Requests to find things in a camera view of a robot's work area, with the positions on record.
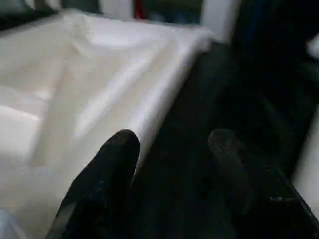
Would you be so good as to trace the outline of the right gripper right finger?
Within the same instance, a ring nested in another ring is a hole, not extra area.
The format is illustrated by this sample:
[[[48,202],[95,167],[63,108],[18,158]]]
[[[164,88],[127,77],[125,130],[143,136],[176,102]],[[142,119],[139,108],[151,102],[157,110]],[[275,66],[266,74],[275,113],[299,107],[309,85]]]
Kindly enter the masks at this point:
[[[281,169],[234,132],[215,129],[208,147],[241,239],[317,239],[319,222]]]

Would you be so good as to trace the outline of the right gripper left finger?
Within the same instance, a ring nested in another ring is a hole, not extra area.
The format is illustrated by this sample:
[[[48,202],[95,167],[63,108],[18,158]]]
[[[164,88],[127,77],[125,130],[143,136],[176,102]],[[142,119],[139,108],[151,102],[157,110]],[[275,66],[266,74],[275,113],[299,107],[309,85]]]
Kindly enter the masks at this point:
[[[125,203],[139,153],[139,139],[131,130],[110,137],[73,180],[46,238],[124,238]]]

